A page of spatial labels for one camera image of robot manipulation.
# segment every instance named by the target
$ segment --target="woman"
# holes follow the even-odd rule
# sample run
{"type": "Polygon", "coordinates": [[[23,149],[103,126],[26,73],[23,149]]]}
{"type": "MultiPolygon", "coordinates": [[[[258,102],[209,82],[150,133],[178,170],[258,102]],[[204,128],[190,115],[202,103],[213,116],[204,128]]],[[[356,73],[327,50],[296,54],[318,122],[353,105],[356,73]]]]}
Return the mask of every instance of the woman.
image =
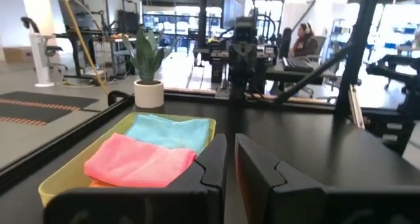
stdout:
{"type": "Polygon", "coordinates": [[[309,23],[302,23],[297,30],[297,36],[293,48],[290,51],[290,56],[307,56],[314,55],[318,48],[318,42],[314,37],[314,32],[309,23]]]}

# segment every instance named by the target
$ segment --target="keyboard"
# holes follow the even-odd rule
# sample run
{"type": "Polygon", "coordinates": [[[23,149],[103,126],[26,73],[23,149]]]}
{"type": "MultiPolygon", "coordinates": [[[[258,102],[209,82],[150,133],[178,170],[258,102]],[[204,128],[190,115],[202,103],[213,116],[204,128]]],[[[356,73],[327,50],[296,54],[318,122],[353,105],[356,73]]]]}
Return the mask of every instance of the keyboard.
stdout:
{"type": "Polygon", "coordinates": [[[314,69],[306,57],[285,58],[283,57],[284,70],[292,72],[310,73],[314,69]]]}

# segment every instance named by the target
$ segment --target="chair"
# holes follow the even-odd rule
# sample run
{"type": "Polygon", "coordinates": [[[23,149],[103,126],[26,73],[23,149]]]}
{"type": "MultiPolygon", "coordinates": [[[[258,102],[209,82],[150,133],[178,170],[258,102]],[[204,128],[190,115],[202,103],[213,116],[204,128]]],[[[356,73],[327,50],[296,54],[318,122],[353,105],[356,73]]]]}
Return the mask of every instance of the chair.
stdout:
{"type": "MultiPolygon", "coordinates": [[[[337,53],[337,52],[340,51],[340,45],[337,41],[335,41],[333,43],[333,48],[334,48],[334,53],[337,53]]],[[[339,68],[340,68],[340,62],[337,62],[330,68],[330,70],[332,72],[334,72],[334,74],[336,74],[337,71],[339,70],[339,68]]],[[[324,85],[331,86],[331,91],[333,91],[334,88],[338,88],[338,89],[340,88],[340,84],[341,84],[342,79],[343,79],[342,76],[337,76],[334,80],[329,79],[329,80],[325,81],[324,85]]],[[[362,84],[362,80],[358,79],[357,80],[357,86],[361,86],[361,84],[362,84]]],[[[330,102],[333,99],[337,99],[337,96],[318,97],[317,99],[326,99],[327,102],[330,102]]]]}
{"type": "Polygon", "coordinates": [[[59,47],[59,46],[48,46],[48,40],[55,38],[55,36],[53,35],[44,35],[44,49],[45,49],[45,56],[47,56],[47,66],[49,67],[50,70],[52,70],[55,66],[56,67],[64,67],[64,69],[67,71],[68,67],[65,64],[61,64],[61,63],[54,63],[51,62],[50,57],[55,56],[55,54],[59,51],[63,51],[63,48],[59,47]]]}
{"type": "MultiPolygon", "coordinates": [[[[322,47],[324,46],[324,43],[326,42],[326,37],[324,36],[315,36],[315,40],[318,43],[318,48],[316,49],[316,52],[314,55],[308,55],[306,56],[311,61],[318,62],[321,56],[322,47]]],[[[314,96],[314,90],[309,87],[304,87],[302,89],[305,93],[309,94],[309,97],[312,98],[314,96]]]]}

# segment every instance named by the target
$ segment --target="floor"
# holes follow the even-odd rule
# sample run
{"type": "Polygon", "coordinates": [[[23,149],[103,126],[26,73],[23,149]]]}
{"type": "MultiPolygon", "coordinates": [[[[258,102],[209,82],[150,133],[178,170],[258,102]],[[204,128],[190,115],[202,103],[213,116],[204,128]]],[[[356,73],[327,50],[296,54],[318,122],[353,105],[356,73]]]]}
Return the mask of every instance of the floor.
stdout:
{"type": "MultiPolygon", "coordinates": [[[[71,55],[61,55],[60,61],[69,67],[68,74],[74,73],[74,64],[71,55]]],[[[192,58],[187,58],[186,53],[173,53],[165,59],[162,67],[156,73],[156,77],[164,82],[166,87],[178,87],[189,89],[214,89],[215,85],[210,82],[211,68],[193,68],[192,58]]],[[[402,85],[393,81],[390,89],[385,91],[386,78],[368,76],[364,69],[360,70],[359,77],[362,86],[358,89],[360,104],[365,107],[395,107],[404,98],[399,94],[402,85]]],[[[86,109],[103,110],[107,108],[106,96],[100,87],[69,87],[62,84],[62,75],[54,70],[51,79],[57,84],[54,87],[34,87],[36,75],[33,64],[5,64],[0,62],[0,94],[13,91],[27,91],[34,93],[47,93],[53,95],[65,95],[75,97],[87,97],[99,101],[88,106],[86,109]]],[[[133,82],[136,76],[128,76],[124,80],[108,82],[109,91],[120,90],[126,93],[133,92],[133,82]]],[[[337,95],[338,89],[331,90],[326,86],[311,86],[315,90],[315,97],[337,95]]],[[[299,97],[307,97],[306,93],[300,92],[299,97]]],[[[95,112],[75,111],[58,120],[44,126],[23,125],[16,123],[0,122],[0,168],[11,163],[15,159],[47,143],[65,131],[94,116],[95,112]]],[[[416,127],[412,137],[412,143],[407,147],[404,158],[420,168],[420,127],[416,127]]]]}

